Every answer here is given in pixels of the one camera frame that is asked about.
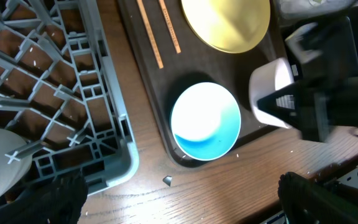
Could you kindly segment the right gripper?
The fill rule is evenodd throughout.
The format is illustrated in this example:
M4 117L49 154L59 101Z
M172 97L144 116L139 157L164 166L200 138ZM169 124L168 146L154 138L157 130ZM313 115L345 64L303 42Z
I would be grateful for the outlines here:
M347 17L299 27L285 43L301 78L257 100L257 107L324 142L336 126L358 128L358 58Z

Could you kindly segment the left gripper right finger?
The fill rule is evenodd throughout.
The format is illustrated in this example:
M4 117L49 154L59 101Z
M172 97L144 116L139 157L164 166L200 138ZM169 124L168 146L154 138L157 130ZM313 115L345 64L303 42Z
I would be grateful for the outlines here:
M358 189L332 181L323 185L287 172L278 197L289 223L358 223Z

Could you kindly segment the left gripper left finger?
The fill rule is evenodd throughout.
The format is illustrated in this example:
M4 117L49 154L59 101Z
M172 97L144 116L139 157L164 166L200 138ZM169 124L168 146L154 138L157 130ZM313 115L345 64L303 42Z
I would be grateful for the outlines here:
M33 194L0 206L0 223L77 223L88 197L81 172L60 177Z

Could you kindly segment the white pink bowl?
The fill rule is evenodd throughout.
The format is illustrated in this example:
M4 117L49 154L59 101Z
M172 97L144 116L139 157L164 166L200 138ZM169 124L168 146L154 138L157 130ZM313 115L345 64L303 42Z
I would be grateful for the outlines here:
M249 80L249 103L253 115L260 123L290 129L291 126L281 119L263 112L257 101L277 90L294 83L290 65L286 58L278 58L256 68Z

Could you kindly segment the wooden chopstick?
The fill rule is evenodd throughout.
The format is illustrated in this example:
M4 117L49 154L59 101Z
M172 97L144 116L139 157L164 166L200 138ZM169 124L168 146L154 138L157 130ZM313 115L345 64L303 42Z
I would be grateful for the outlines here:
M161 7L161 10L162 10L162 13L163 13L163 16L164 16L168 31L170 33L171 40L172 40L174 48L175 48L175 51L176 51L176 53L180 54L181 53L181 48L180 48L180 45L178 43L178 39L177 39L175 30L173 28L173 24L172 24L172 21L171 21L170 16L169 16L168 9L167 9L167 7L165 5L165 1L164 0L158 0L158 3L160 5L160 7Z
M138 5L138 8L139 8L139 11L140 11L140 14L141 14L142 21L144 23L145 29L146 29L147 36L149 38L150 45L152 47L152 50L153 50L157 65L158 65L159 69L161 69L161 68L163 68L163 62L162 62L160 52L158 50L157 43L155 41L155 37L154 37L154 34L152 32L152 28L151 28L149 19L147 17L147 13L145 11L145 7L144 7L144 4L143 4L142 0L137 0L137 5Z

